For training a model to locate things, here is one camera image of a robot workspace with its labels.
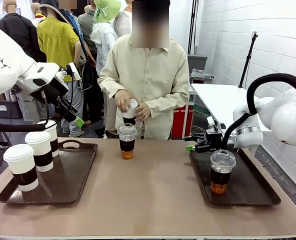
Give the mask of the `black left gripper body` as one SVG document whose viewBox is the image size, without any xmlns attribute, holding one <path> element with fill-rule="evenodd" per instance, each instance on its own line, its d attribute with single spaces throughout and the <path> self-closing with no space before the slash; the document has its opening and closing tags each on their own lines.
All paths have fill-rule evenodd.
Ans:
<svg viewBox="0 0 296 240">
<path fill-rule="evenodd" d="M 51 81 L 41 78 L 35 78 L 32 82 L 39 88 L 30 95 L 38 102 L 45 104 L 44 98 L 48 104 L 58 105 L 59 97 L 63 97 L 69 91 L 67 85 L 54 77 Z"/>
</svg>

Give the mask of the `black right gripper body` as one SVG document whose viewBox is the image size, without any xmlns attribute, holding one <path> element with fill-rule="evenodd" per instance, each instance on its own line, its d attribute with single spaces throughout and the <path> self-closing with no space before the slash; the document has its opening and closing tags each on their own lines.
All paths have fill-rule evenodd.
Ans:
<svg viewBox="0 0 296 240">
<path fill-rule="evenodd" d="M 207 145 L 211 151 L 219 150 L 222 146 L 223 134 L 220 130 L 207 129 L 205 132 Z"/>
</svg>

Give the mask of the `person's right hand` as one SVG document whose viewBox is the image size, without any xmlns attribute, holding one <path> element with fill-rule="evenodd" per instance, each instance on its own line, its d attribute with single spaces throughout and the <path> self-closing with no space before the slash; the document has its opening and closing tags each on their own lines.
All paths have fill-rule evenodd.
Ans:
<svg viewBox="0 0 296 240">
<path fill-rule="evenodd" d="M 118 90 L 115 95 L 115 102 L 117 107 L 122 113 L 125 113 L 128 111 L 128 108 L 130 107 L 130 94 L 126 89 L 120 89 Z"/>
</svg>

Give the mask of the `person's left hand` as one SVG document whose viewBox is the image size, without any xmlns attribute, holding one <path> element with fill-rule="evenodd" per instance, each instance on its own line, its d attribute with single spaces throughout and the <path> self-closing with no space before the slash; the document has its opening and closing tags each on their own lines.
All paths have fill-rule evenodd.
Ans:
<svg viewBox="0 0 296 240">
<path fill-rule="evenodd" d="M 135 120 L 137 122 L 145 121 L 151 115 L 151 110 L 149 106 L 142 102 L 136 109 L 135 109 Z"/>
</svg>

